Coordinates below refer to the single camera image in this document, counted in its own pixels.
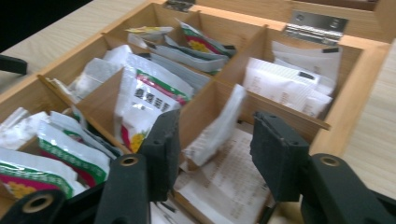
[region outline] dark background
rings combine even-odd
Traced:
[[[0,0],[0,52],[91,0]]]

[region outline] wooden compartment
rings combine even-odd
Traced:
[[[59,91],[53,89],[45,78],[57,78],[66,85],[70,84],[80,75],[86,63],[91,59],[102,58],[107,50],[121,44],[127,44],[127,33],[124,31],[127,28],[144,25],[174,26],[176,29],[170,36],[180,45],[185,45],[180,34],[180,27],[175,20],[175,18],[178,18],[202,30],[220,43],[235,45],[238,49],[237,54],[231,58],[223,70],[190,103],[182,108],[180,141],[182,148],[184,148],[217,117],[230,96],[233,85],[243,82],[245,66],[249,57],[271,62],[274,59],[271,52],[271,41],[273,40],[303,49],[321,47],[302,40],[291,39],[281,34],[286,24],[284,18],[288,17],[291,8],[310,8],[311,11],[312,8],[319,8],[319,12],[329,12],[332,9],[337,11],[339,9],[341,11],[340,15],[350,13],[351,18],[354,18],[353,15],[359,12],[358,10],[316,6],[315,4],[296,3],[294,1],[266,0],[263,1],[264,5],[261,5],[258,1],[240,2],[235,0],[233,1],[235,3],[232,4],[229,1],[223,2],[213,1],[211,5],[210,1],[202,1],[206,7],[194,6],[189,13],[165,9],[162,6],[163,1],[160,0],[143,4],[110,24],[100,34],[89,38],[35,76],[26,78],[14,88],[3,93],[0,96],[0,106],[2,108],[0,120],[4,120],[20,106],[31,113],[49,112],[51,110],[62,112],[69,108],[71,102]],[[391,5],[388,0],[382,0],[382,2]],[[269,8],[269,15],[274,15],[274,17],[269,18],[271,20],[213,8],[215,6],[213,4],[218,4],[216,7],[224,6],[229,10],[237,8],[240,9],[237,11],[251,12],[249,14],[260,16],[261,14],[259,15],[259,12],[256,11],[258,8],[252,7],[251,4],[253,3],[258,4],[257,6],[261,6],[261,8],[266,6],[265,3],[270,3],[269,6],[278,7],[276,9]],[[380,5],[375,12],[370,12],[370,15],[375,13],[376,16],[380,17],[378,13],[379,10],[385,10],[383,6],[384,4]],[[372,23],[377,23],[377,21],[370,21],[367,29],[374,27]],[[361,32],[354,33],[353,31],[358,27],[354,25],[356,21],[353,21],[352,24],[352,31],[349,32],[349,35],[343,36],[339,43],[344,49],[340,77],[335,99],[324,120],[313,119],[254,93],[248,94],[240,119],[252,123],[252,114],[255,111],[266,110],[280,116],[308,140],[311,143],[312,154],[324,152],[336,156],[342,155],[348,137],[353,131],[361,109],[375,82],[376,75],[389,50],[388,33],[385,37],[381,35],[379,38],[371,38],[374,35],[367,35],[368,37],[364,36],[363,38],[359,37]],[[134,53],[147,52],[145,49],[133,45],[130,45],[130,47]],[[113,111],[120,77],[120,73],[116,74],[79,102],[77,108],[104,137],[127,152],[128,150],[117,142],[113,136]],[[35,142],[28,143],[22,150],[35,151]],[[0,204],[3,207],[9,206],[11,203],[12,201],[0,197]]]

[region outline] wooden table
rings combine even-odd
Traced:
[[[2,54],[24,59],[29,63],[28,74],[33,74],[142,2],[94,0]],[[0,72],[0,92],[22,79]],[[396,41],[346,147],[344,159],[370,189],[396,199]]]

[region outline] metal hinge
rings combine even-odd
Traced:
[[[319,44],[335,46],[344,34],[347,19],[293,10],[283,34]]]
[[[188,12],[193,5],[195,5],[195,0],[168,0],[163,4],[163,7],[176,11]]]

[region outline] wooden box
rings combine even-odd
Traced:
[[[107,50],[128,44],[127,33],[124,32],[127,28],[144,25],[173,26],[176,29],[172,36],[177,41],[182,41],[178,34],[177,18],[199,28],[222,44],[234,45],[238,50],[221,72],[215,76],[206,75],[210,77],[209,83],[182,108],[180,140],[184,148],[219,115],[233,85],[242,84],[249,57],[268,62],[274,59],[271,41],[276,40],[302,49],[323,48],[319,44],[282,35],[291,11],[299,9],[349,19],[345,35],[339,42],[344,52],[336,94],[326,118],[313,119],[250,92],[240,119],[252,123],[252,114],[255,111],[274,113],[311,143],[311,154],[325,152],[341,156],[387,56],[389,43],[396,36],[396,29],[391,27],[391,21],[396,21],[393,10],[395,5],[393,0],[381,0],[373,11],[367,11],[299,1],[203,0],[197,1],[189,12],[179,12],[164,8],[161,0],[147,1],[58,61],[3,93],[0,96],[0,121],[20,106],[31,113],[65,111],[70,108],[71,103],[46,78],[57,78],[66,85],[70,84],[92,58],[102,58]],[[146,49],[131,44],[130,46],[135,53],[147,52]],[[108,141],[128,152],[113,134],[113,111],[119,84],[120,74],[117,74],[79,102],[77,108]],[[36,141],[32,140],[21,151],[36,153],[37,148]],[[3,197],[0,203],[2,207],[6,207],[13,201]]]

